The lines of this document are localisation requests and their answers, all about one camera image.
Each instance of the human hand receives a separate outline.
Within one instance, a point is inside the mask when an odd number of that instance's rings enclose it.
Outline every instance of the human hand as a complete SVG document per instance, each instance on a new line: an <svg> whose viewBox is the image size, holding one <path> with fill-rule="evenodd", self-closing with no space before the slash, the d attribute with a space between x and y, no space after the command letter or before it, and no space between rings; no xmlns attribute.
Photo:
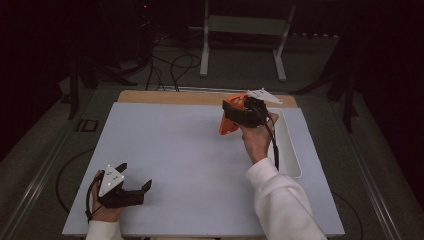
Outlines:
<svg viewBox="0 0 424 240"><path fill-rule="evenodd" d="M278 114L269 113L271 119L267 124L269 129L274 132L274 123L277 122ZM240 130L243 132L243 141L246 151L249 154L252 163L255 164L268 156L268 148L271 143L271 136L265 126L257 128L247 128L239 125Z"/></svg>
<svg viewBox="0 0 424 240"><path fill-rule="evenodd" d="M103 222L117 222L125 208L106 208L97 201L97 193L99 192L100 181L96 182L91 189L93 196L92 220Z"/></svg>

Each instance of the white long sleeve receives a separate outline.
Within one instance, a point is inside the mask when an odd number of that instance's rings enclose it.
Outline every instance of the white long sleeve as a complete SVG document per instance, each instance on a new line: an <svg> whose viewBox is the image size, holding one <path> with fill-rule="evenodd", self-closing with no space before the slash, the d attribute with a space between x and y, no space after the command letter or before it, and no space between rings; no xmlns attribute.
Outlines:
<svg viewBox="0 0 424 240"><path fill-rule="evenodd" d="M270 158L246 173L255 189L254 207L268 240L326 240L302 186L282 175Z"/></svg>
<svg viewBox="0 0 424 240"><path fill-rule="evenodd" d="M90 221L86 240L123 240L119 222Z"/></svg>

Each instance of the metal stand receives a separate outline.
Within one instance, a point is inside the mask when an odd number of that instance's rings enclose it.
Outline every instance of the metal stand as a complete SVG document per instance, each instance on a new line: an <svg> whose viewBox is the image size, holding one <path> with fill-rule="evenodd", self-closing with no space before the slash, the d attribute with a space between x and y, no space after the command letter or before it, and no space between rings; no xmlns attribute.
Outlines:
<svg viewBox="0 0 424 240"><path fill-rule="evenodd" d="M280 45L273 51L273 55L277 69L278 80L281 82L286 81L286 73L284 71L283 62L281 60L281 54L289 34L290 25L293 20L295 11L296 6L293 5L286 20L209 15L209 0L205 0L203 51L200 64L200 76L206 77L208 74L208 37L210 31L216 31L281 36Z"/></svg>

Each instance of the white table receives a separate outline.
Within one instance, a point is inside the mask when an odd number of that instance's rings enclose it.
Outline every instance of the white table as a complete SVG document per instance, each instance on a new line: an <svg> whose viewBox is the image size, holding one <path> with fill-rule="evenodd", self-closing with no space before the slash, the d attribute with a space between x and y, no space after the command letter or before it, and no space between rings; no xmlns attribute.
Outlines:
<svg viewBox="0 0 424 240"><path fill-rule="evenodd" d="M302 111L279 111L302 170L298 181L310 198L317 223L327 236L344 234ZM240 133L219 135L221 116L220 106L116 103L63 234L86 234L85 194L94 174L108 164L127 162L124 189L139 189L149 179L153 184L144 205L125 210L122 234L263 236L253 210L253 188L244 176L251 163Z"/></svg>

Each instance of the orange toy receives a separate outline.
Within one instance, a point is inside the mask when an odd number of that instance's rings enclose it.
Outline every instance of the orange toy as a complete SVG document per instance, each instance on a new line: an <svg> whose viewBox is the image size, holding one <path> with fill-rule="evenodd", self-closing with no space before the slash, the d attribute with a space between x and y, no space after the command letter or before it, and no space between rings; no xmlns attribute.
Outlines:
<svg viewBox="0 0 424 240"><path fill-rule="evenodd" d="M247 95L247 93L235 94L229 96L227 102L234 108L244 110L244 100L248 97L249 95ZM238 128L239 127L233 121L225 117L225 112L222 113L221 126L219 127L219 133L221 135L235 132Z"/></svg>

